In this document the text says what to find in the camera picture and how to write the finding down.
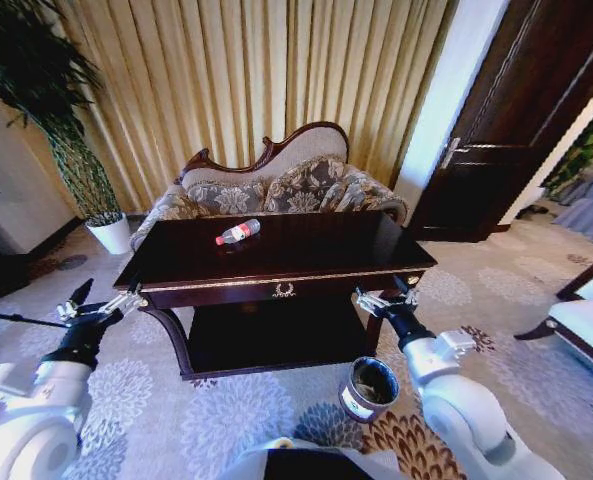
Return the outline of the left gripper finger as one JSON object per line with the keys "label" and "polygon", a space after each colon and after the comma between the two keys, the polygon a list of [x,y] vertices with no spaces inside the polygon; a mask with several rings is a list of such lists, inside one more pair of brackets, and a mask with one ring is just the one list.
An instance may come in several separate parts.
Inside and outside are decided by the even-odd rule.
{"label": "left gripper finger", "polygon": [[99,314],[110,315],[120,310],[124,316],[135,309],[144,306],[144,298],[140,295],[141,283],[132,283],[126,291],[121,291],[116,297],[97,309]]}
{"label": "left gripper finger", "polygon": [[64,304],[57,305],[57,313],[62,323],[71,323],[77,317],[94,312],[94,307],[92,305],[85,304],[93,282],[93,278],[88,279],[80,287],[74,290]]}

